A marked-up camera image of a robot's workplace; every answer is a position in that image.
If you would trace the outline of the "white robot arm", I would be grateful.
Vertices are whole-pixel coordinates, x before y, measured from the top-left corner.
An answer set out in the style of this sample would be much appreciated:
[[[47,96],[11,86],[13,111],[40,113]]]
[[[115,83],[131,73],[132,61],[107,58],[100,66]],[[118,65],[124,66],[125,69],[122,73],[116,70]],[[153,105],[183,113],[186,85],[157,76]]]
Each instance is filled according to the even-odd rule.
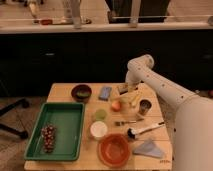
[[[213,171],[213,100],[202,97],[152,71],[154,59],[131,59],[126,82],[151,87],[176,112],[173,171]]]

